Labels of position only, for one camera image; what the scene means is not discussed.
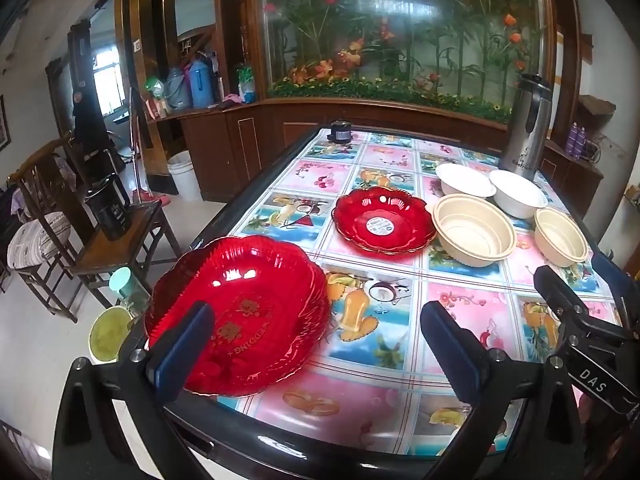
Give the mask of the small beige ribbed bowl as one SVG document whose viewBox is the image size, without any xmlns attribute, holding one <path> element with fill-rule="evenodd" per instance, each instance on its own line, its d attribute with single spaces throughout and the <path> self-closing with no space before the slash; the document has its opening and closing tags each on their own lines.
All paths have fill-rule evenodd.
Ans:
<svg viewBox="0 0 640 480">
<path fill-rule="evenodd" d="M 564 212 L 551 207 L 535 212 L 535 242 L 550 263 L 569 268 L 588 258 L 588 244 L 577 224 Z"/>
</svg>

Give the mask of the large beige ribbed bowl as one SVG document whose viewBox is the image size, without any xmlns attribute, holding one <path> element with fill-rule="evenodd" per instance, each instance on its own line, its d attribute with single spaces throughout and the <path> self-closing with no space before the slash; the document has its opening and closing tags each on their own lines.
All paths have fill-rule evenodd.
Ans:
<svg viewBox="0 0 640 480">
<path fill-rule="evenodd" d="M 514 226 L 487 200 L 465 194 L 442 196 L 433 206 L 432 220 L 444 251 L 466 266 L 484 268 L 514 251 Z"/>
</svg>

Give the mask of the white bowl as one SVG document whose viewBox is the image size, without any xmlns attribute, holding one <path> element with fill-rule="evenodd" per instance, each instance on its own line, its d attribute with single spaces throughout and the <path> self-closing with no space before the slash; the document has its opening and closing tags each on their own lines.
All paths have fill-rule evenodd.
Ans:
<svg viewBox="0 0 640 480">
<path fill-rule="evenodd" d="M 483 200 L 497 193 L 486 174 L 451 162 L 443 162 L 435 168 L 440 187 L 445 195 L 466 194 Z"/>
<path fill-rule="evenodd" d="M 496 188 L 495 203 L 511 217 L 527 220 L 533 218 L 538 209 L 548 206 L 548 198 L 544 192 L 534 182 L 518 174 L 492 170 L 488 179 Z"/>
</svg>

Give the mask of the small red gold-rimmed plate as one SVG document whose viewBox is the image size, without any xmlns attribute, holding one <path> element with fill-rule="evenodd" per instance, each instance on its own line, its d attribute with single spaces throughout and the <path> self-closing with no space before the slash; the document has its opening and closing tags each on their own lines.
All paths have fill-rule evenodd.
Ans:
<svg viewBox="0 0 640 480">
<path fill-rule="evenodd" d="M 424 200 L 382 186 L 341 196 L 331 217 L 344 240 L 386 256 L 420 252 L 437 235 Z"/>
</svg>

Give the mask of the yellow-green basin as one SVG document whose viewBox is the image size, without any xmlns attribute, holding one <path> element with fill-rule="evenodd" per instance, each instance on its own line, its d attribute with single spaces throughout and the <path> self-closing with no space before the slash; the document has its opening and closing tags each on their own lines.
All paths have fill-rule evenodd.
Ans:
<svg viewBox="0 0 640 480">
<path fill-rule="evenodd" d="M 132 327 L 134 318 L 122 307 L 104 310 L 93 322 L 88 336 L 88 348 L 93 362 L 111 363 Z"/>
</svg>

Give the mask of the teal cup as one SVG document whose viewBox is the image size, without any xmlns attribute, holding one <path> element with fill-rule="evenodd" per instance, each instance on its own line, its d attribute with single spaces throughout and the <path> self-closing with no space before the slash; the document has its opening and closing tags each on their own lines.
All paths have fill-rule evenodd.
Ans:
<svg viewBox="0 0 640 480">
<path fill-rule="evenodd" d="M 111 275 L 108 280 L 108 288 L 111 292 L 121 296 L 122 299 L 145 293 L 144 287 L 128 266 L 122 266 Z"/>
</svg>

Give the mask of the colourful patterned tablecloth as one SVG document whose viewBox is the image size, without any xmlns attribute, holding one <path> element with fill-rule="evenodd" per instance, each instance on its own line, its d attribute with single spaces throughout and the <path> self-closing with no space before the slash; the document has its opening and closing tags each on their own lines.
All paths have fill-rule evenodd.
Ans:
<svg viewBox="0 0 640 480">
<path fill-rule="evenodd" d="M 334 226 L 341 196 L 378 185 L 434 205 L 442 162 L 485 174 L 497 166 L 482 152 L 374 131 L 332 146 L 320 129 L 303 137 L 282 168 L 259 176 L 247 200 L 229 203 L 228 224 L 210 236 L 263 235 L 303 248 L 326 276 L 333 318 L 302 370 L 254 396 L 224 400 L 227 408 L 317 440 L 435 457 L 469 410 L 422 337 L 427 301 L 441 302 L 486 347 L 524 361 L 548 356 L 558 323 L 533 284 L 544 264 L 533 220 L 514 221 L 513 254 L 486 268 L 458 263 L 439 242 L 400 257 L 370 254 Z"/>
</svg>

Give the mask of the purple bottles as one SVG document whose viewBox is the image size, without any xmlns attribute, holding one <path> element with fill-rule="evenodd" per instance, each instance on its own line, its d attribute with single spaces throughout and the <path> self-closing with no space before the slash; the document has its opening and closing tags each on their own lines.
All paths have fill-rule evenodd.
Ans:
<svg viewBox="0 0 640 480">
<path fill-rule="evenodd" d="M 577 122 L 573 122 L 566 139 L 565 153 L 574 159 L 581 159 L 586 140 L 586 129 Z"/>
</svg>

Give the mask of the stainless steel thermos jug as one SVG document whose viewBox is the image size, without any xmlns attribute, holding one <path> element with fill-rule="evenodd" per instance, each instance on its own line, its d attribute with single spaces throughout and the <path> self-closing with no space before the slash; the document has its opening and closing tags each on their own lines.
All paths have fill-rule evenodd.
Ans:
<svg viewBox="0 0 640 480">
<path fill-rule="evenodd" d="M 498 167 L 534 180 L 544 151 L 552 111 L 552 90 L 536 74 L 523 74 L 518 81 L 508 122 L 509 140 Z"/>
</svg>

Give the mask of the black box on chair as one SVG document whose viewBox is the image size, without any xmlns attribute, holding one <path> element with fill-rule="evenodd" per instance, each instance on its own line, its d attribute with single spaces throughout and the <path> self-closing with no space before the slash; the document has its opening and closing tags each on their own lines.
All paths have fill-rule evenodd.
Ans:
<svg viewBox="0 0 640 480">
<path fill-rule="evenodd" d="M 117 174 L 90 185 L 85 204 L 108 240 L 119 240 L 131 228 L 129 196 Z"/>
</svg>

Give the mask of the white plastic bucket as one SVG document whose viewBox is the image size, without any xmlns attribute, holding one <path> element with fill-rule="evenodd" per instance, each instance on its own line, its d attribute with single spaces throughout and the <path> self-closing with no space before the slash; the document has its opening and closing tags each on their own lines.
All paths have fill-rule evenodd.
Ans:
<svg viewBox="0 0 640 480">
<path fill-rule="evenodd" d="M 196 202 L 202 199 L 201 188 L 189 151 L 182 151 L 171 156 L 167 161 L 167 169 L 174 180 L 178 194 L 184 200 Z"/>
</svg>

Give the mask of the wooden cabinet counter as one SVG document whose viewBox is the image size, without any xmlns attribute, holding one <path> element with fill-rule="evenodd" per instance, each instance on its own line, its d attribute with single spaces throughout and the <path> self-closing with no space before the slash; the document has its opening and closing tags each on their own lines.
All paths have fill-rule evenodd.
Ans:
<svg viewBox="0 0 640 480">
<path fill-rule="evenodd" d="M 496 156 L 508 140 L 506 126 L 449 110 L 329 98 L 266 99 L 225 110 L 192 110 L 156 124 L 181 127 L 203 197 L 226 202 L 290 145 L 335 119 L 356 129 L 415 133 L 420 139 Z"/>
</svg>

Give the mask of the dark wooden chair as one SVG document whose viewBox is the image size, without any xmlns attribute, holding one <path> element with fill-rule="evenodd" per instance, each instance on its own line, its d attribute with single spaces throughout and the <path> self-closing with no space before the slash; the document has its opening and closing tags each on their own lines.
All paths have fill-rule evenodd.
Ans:
<svg viewBox="0 0 640 480">
<path fill-rule="evenodd" d="M 175 262 L 182 249 L 160 200 L 134 205 L 131 228 L 109 240 L 58 166 L 58 149 L 70 152 L 70 144 L 72 137 L 65 133 L 10 174 L 28 220 L 13 235 L 6 263 L 49 313 L 76 322 L 74 300 L 81 287 L 109 308 L 101 290 L 116 270 L 126 266 L 151 290 L 150 267 Z"/>
</svg>

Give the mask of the small black jar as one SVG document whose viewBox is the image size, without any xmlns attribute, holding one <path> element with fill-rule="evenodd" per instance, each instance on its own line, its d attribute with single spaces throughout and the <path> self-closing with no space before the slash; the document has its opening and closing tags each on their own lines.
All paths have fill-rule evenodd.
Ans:
<svg viewBox="0 0 640 480">
<path fill-rule="evenodd" d="M 328 139 L 336 144 L 349 144 L 352 142 L 352 124 L 346 120 L 334 120 L 330 123 Z"/>
</svg>

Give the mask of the blue water jug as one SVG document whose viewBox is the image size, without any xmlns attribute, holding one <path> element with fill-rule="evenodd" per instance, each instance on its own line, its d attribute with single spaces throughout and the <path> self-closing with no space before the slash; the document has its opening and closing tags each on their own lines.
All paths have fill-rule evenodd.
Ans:
<svg viewBox="0 0 640 480">
<path fill-rule="evenodd" d="M 209 65 L 197 58 L 189 68 L 189 80 L 194 108 L 206 108 L 215 104 L 213 72 Z"/>
</svg>

